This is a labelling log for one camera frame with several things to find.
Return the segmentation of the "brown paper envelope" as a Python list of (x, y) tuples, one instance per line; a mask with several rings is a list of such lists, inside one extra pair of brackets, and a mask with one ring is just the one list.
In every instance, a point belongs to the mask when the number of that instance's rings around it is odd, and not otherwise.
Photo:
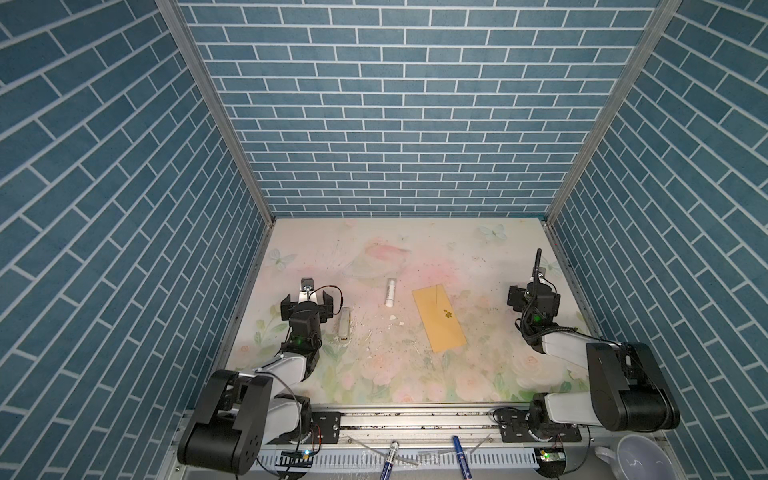
[(467, 343), (442, 284), (414, 290), (412, 296), (434, 353), (458, 348)]

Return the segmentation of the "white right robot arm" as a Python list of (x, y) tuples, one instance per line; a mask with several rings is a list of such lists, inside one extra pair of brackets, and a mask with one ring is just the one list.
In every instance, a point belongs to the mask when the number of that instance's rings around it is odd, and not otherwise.
[(654, 433), (672, 430), (681, 412), (650, 347), (602, 340), (555, 322), (561, 295), (538, 278), (512, 286), (507, 305), (520, 314), (516, 327), (533, 351), (587, 370), (589, 390), (537, 393), (527, 409), (494, 411), (505, 443), (577, 442), (579, 428)]

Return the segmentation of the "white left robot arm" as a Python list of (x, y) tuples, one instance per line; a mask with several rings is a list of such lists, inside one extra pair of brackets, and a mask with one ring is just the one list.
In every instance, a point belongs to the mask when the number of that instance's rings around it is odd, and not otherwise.
[(322, 287), (302, 288), (279, 304), (288, 324), (274, 357), (251, 373), (212, 373), (181, 435), (182, 465), (246, 474), (261, 448), (280, 437), (300, 443), (312, 429), (311, 403), (294, 387), (314, 372), (323, 346), (321, 326), (340, 313)]

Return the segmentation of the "white glue stick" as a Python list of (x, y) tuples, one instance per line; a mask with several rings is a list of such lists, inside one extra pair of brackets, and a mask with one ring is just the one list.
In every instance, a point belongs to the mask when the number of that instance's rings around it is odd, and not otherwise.
[(385, 297), (385, 306), (387, 308), (394, 307), (395, 296), (396, 296), (396, 285), (397, 285), (397, 280), (395, 278), (390, 278), (387, 281), (386, 297)]

